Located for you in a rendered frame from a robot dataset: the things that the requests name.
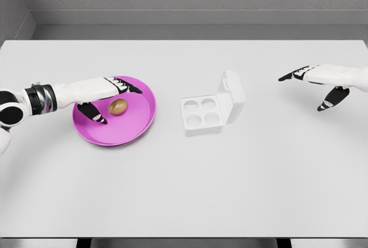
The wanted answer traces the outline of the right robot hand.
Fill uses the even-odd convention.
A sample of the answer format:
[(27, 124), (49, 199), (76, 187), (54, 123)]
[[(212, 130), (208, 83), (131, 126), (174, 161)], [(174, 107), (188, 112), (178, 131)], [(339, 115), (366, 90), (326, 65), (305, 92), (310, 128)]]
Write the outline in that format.
[(332, 90), (317, 107), (317, 111), (322, 112), (337, 106), (350, 94), (348, 76), (343, 74), (346, 69), (346, 67), (330, 64), (304, 66), (280, 77), (278, 81), (296, 79), (317, 85), (332, 86)]

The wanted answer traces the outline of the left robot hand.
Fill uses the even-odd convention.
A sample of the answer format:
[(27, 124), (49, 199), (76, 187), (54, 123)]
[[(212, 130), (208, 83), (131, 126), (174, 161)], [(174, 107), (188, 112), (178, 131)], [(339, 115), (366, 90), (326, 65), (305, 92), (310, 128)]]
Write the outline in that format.
[(93, 101), (105, 100), (122, 93), (143, 93), (138, 87), (117, 77), (93, 78), (81, 81), (80, 84), (82, 93), (78, 94), (78, 98), (75, 100), (77, 109), (89, 120), (104, 125), (108, 121), (94, 106)]

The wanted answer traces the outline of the white egg box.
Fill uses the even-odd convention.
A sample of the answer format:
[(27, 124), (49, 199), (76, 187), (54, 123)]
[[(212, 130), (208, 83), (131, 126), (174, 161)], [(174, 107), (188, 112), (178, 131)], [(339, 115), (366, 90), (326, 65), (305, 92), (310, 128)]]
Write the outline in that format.
[(225, 70), (216, 94), (181, 99), (185, 136), (220, 133), (226, 124), (239, 118), (245, 103), (240, 77), (232, 70)]

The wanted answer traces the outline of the golden brown egg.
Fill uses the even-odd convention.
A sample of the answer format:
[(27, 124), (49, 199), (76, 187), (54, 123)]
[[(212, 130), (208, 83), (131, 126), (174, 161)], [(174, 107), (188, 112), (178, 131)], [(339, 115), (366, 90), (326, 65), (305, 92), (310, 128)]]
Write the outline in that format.
[(128, 107), (128, 103), (125, 99), (118, 98), (109, 104), (108, 112), (111, 115), (118, 116), (123, 114)]

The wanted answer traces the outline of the pink round plate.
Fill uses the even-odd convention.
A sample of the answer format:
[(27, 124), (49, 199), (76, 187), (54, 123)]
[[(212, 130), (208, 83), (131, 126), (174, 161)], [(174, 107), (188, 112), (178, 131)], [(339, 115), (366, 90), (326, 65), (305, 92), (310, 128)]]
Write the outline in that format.
[[(94, 106), (107, 119), (107, 124), (100, 124), (88, 119), (74, 105), (72, 118), (76, 131), (90, 143), (100, 146), (115, 146), (128, 143), (146, 131), (156, 113), (156, 99), (152, 90), (139, 79), (119, 76), (120, 79), (136, 86), (142, 91), (123, 93), (113, 98), (94, 101)], [(108, 107), (114, 100), (122, 98), (127, 101), (126, 111), (118, 116), (111, 115)]]

